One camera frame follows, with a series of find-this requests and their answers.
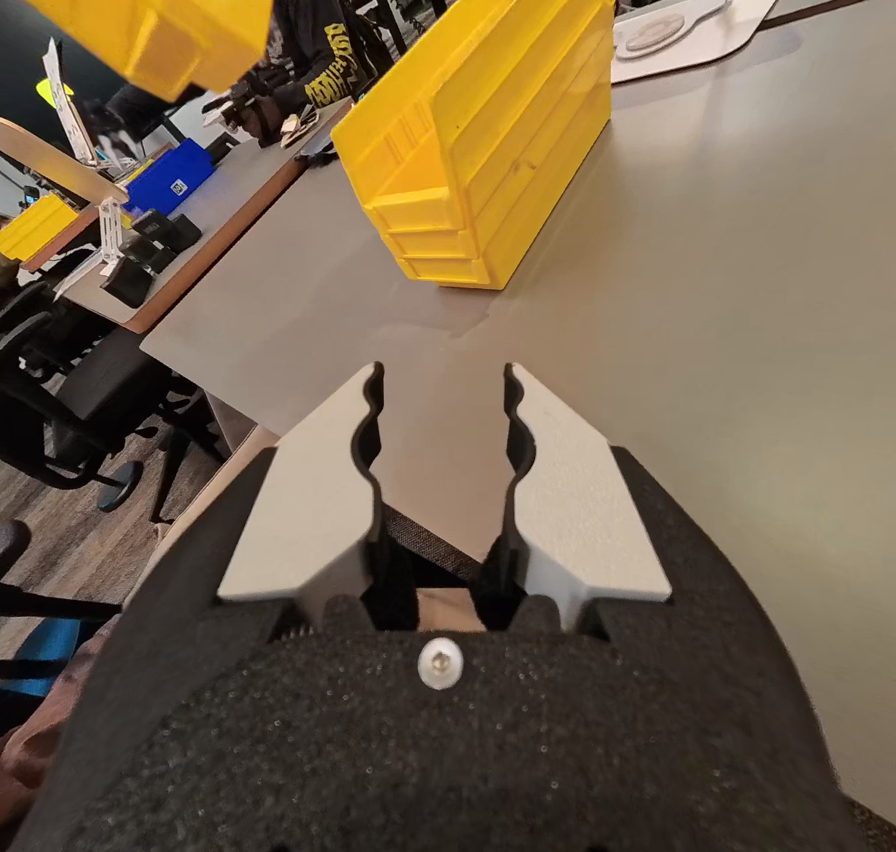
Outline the blue plastic bin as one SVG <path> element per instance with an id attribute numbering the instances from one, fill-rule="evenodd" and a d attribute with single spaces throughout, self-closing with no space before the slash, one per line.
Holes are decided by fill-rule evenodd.
<path id="1" fill-rule="evenodd" d="M 211 154 L 193 139 L 163 152 L 131 179 L 122 210 L 132 219 L 149 211 L 168 217 L 194 194 L 215 171 Z"/>

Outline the black mesh chair seat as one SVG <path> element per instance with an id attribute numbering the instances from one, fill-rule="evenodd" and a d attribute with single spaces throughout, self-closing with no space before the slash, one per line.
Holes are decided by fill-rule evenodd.
<path id="1" fill-rule="evenodd" d="M 465 588 L 476 579 L 477 560 L 387 504 L 384 514 L 390 543 L 406 555 L 418 589 Z"/>

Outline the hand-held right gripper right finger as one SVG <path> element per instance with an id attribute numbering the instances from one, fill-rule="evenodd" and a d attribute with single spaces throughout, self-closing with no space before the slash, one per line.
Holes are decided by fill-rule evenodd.
<path id="1" fill-rule="evenodd" d="M 504 366 L 505 456 L 512 475 L 501 530 L 483 563 L 483 624 L 510 627 L 546 597 L 562 630 L 593 600 L 668 603 L 659 561 L 611 445 L 518 363 Z"/>

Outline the wooden sign board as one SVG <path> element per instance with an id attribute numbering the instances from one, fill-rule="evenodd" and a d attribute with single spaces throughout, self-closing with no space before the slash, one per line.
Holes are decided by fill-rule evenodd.
<path id="1" fill-rule="evenodd" d="M 90 204 L 129 202 L 127 190 L 6 119 L 1 119 L 1 152 Z"/>

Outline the black device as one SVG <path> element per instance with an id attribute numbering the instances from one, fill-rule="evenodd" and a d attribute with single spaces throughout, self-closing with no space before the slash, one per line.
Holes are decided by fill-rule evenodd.
<path id="1" fill-rule="evenodd" d="M 100 288 L 129 309 L 144 304 L 156 277 L 153 258 L 123 254 Z"/>
<path id="2" fill-rule="evenodd" d="M 147 210 L 133 220 L 132 229 L 174 254 L 184 253 L 203 237 L 203 231 L 185 214 L 168 217 L 158 210 Z"/>

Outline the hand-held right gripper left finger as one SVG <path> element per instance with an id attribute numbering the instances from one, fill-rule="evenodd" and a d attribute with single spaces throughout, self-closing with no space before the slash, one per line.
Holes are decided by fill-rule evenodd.
<path id="1" fill-rule="evenodd" d="M 384 379 L 382 363 L 363 366 L 277 443 L 218 585 L 221 602 L 286 600 L 304 621 L 321 622 L 331 598 L 360 598 L 372 586 Z"/>

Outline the round metal disc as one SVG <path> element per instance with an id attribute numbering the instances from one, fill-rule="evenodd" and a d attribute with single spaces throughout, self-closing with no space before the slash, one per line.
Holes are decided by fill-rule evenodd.
<path id="1" fill-rule="evenodd" d="M 675 40 L 685 28 L 683 14 L 667 14 L 647 22 L 624 39 L 624 50 L 636 56 L 655 51 Z"/>

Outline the black office chair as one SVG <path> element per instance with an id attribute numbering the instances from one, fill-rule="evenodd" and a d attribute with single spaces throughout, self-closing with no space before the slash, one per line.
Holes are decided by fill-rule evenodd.
<path id="1" fill-rule="evenodd" d="M 117 510 L 140 482 L 143 464 L 104 474 L 128 440 L 164 428 L 161 479 L 150 522 L 169 525 L 163 509 L 188 449 L 221 465 L 215 418 L 204 393 L 144 352 L 141 336 L 77 306 L 53 301 L 36 281 L 2 293 L 2 463 L 44 486 L 100 485 L 97 507 Z"/>

